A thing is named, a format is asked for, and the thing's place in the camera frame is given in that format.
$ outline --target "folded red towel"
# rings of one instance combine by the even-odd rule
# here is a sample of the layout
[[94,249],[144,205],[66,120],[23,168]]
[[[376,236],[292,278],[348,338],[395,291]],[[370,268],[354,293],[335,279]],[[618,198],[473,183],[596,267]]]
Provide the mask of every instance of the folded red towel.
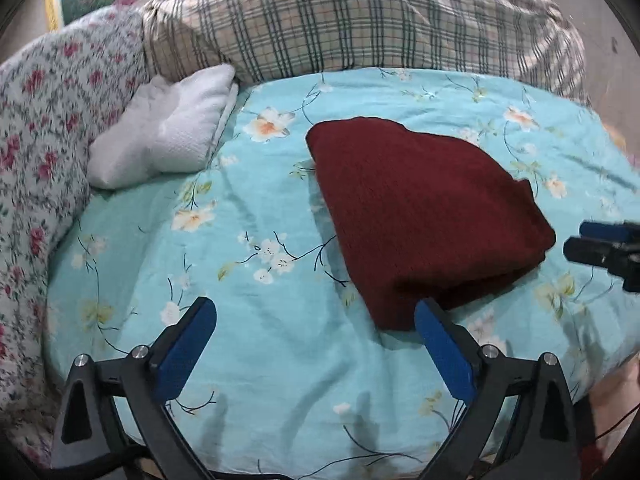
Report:
[[528,180],[464,140],[358,117],[306,136],[344,261],[376,325],[412,330],[431,296],[453,308],[545,259],[556,234]]

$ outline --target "metal screw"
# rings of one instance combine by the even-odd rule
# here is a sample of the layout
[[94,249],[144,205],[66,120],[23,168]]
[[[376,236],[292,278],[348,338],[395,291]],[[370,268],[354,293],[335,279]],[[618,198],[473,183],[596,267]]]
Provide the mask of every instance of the metal screw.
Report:
[[149,353],[149,347],[147,345],[138,345],[131,351],[131,356],[134,359],[143,359]]
[[87,354],[80,354],[79,356],[76,356],[76,358],[74,359],[74,366],[84,366],[85,364],[87,364],[89,362],[89,356]]
[[495,359],[500,355],[500,351],[493,345],[484,345],[482,347],[482,355],[488,359]]
[[546,352],[542,358],[545,360],[545,363],[549,366],[555,366],[558,364],[558,358],[553,355],[551,352]]

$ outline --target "white pillow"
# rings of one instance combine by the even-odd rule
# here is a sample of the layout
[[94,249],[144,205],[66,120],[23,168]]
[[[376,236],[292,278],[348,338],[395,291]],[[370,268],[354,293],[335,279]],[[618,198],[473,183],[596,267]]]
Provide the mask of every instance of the white pillow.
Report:
[[89,183],[117,189],[202,170],[236,104],[234,75],[224,64],[172,86],[162,76],[140,86],[118,123],[89,147]]

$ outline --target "pink floral fabric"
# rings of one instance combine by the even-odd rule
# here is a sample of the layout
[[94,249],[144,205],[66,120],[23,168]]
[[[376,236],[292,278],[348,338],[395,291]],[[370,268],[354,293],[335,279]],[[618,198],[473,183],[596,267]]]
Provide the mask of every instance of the pink floral fabric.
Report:
[[148,82],[142,18],[107,7],[0,66],[0,431],[47,463],[56,395],[42,327],[49,255],[89,198],[89,144]]

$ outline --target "orange flower print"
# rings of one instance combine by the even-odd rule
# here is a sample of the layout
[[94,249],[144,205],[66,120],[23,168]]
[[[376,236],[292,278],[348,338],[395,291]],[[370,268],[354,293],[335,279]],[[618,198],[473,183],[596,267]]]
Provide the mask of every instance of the orange flower print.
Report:
[[293,112],[279,113],[275,108],[267,107],[258,116],[244,127],[255,142],[267,142],[273,137],[286,137],[289,135],[287,126],[296,115]]
[[532,129],[538,129],[539,127],[539,124],[533,117],[513,106],[510,106],[504,113],[504,118],[512,123],[518,123],[524,132],[528,132]]

